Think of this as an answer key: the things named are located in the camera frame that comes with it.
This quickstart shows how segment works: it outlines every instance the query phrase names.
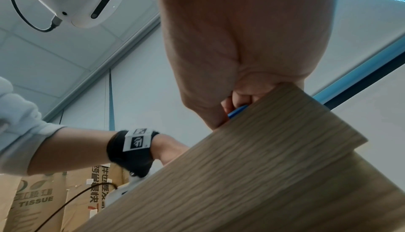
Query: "hand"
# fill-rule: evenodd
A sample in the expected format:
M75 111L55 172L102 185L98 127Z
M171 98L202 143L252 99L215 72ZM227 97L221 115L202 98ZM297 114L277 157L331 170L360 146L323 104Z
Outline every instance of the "hand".
M181 98L211 128L280 82L303 87L327 46L336 0L159 0Z
M178 142L174 138L158 134L151 144L151 153L153 159L158 159L163 165L167 165L189 149L186 145Z

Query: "black wristband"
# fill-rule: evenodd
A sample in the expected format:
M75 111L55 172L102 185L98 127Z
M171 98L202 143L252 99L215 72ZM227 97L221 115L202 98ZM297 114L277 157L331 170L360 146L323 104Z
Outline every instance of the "black wristband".
M120 131L115 134L107 145L107 155L111 162L118 164L128 170L132 175L140 178L148 175L152 163L154 161L150 150L150 145L154 136L158 132L153 131L151 134L151 142L148 148L142 148L132 151L123 151L125 143L125 135L128 131Z

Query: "wood grain surface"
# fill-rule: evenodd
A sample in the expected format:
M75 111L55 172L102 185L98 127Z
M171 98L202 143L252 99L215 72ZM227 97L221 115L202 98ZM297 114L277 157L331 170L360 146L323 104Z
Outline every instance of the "wood grain surface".
M404 197L353 154L365 142L284 84L77 232L373 231L361 229L398 224Z

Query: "wrist strap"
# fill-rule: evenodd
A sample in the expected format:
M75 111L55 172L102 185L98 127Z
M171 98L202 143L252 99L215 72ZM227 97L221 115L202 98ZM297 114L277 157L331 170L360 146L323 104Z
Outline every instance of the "wrist strap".
M108 142L108 158L128 170L131 175L143 178L148 174L154 161L150 146L158 134L151 129L120 131Z

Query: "person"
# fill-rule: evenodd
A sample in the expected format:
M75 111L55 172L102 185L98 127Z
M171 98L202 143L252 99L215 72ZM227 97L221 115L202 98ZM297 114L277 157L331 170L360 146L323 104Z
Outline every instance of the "person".
M326 49L336 7L336 0L158 3L165 48L182 101L211 129L225 123L227 113L257 101L280 82L303 87ZM116 132L47 124L40 121L32 103L10 93L10 84L6 88L0 92L1 172L46 173L108 160L105 149ZM162 162L185 150L186 146L160 134L150 147L153 158Z

